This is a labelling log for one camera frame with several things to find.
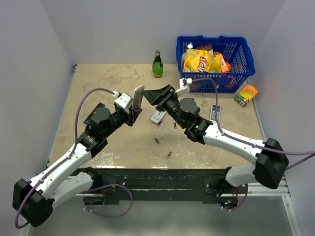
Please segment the white air conditioner remote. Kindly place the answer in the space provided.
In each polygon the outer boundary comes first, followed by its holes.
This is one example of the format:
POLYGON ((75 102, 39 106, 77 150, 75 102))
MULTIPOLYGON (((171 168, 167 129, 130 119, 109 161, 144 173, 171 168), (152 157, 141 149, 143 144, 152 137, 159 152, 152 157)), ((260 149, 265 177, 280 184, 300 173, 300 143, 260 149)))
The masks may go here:
POLYGON ((142 104, 142 91, 145 89, 144 85, 140 85, 137 88, 135 88, 134 90, 134 100, 133 100, 133 108, 135 110, 138 110, 141 108, 141 104, 142 104))

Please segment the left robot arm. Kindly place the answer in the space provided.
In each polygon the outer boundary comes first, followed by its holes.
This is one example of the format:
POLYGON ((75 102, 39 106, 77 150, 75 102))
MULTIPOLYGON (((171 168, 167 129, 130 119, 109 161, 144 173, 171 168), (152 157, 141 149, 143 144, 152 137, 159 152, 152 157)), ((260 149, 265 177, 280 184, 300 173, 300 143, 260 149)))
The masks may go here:
POLYGON ((86 128, 74 145, 49 168, 26 181, 23 178, 14 184, 12 206, 28 224, 38 227, 44 223, 57 206, 55 190, 81 165, 85 164, 108 144, 107 138, 123 124, 133 126, 142 112, 141 108, 130 106, 128 110, 115 106, 112 113, 104 104, 98 103, 85 119, 86 128))

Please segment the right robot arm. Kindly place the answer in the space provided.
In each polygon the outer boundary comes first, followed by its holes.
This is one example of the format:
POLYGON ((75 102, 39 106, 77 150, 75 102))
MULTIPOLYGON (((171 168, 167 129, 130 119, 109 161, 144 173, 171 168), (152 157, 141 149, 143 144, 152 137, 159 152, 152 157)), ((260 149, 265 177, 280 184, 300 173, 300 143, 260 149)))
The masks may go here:
POLYGON ((210 182, 210 186, 224 193, 231 193, 242 184, 258 182, 277 189, 289 165, 280 143, 272 138, 267 141, 220 130, 218 123, 200 116, 200 108, 192 98, 178 99, 171 85, 161 89, 144 90, 142 95, 158 111, 166 111, 184 129, 193 142, 227 150, 247 160, 243 167, 228 167, 224 174, 210 182))

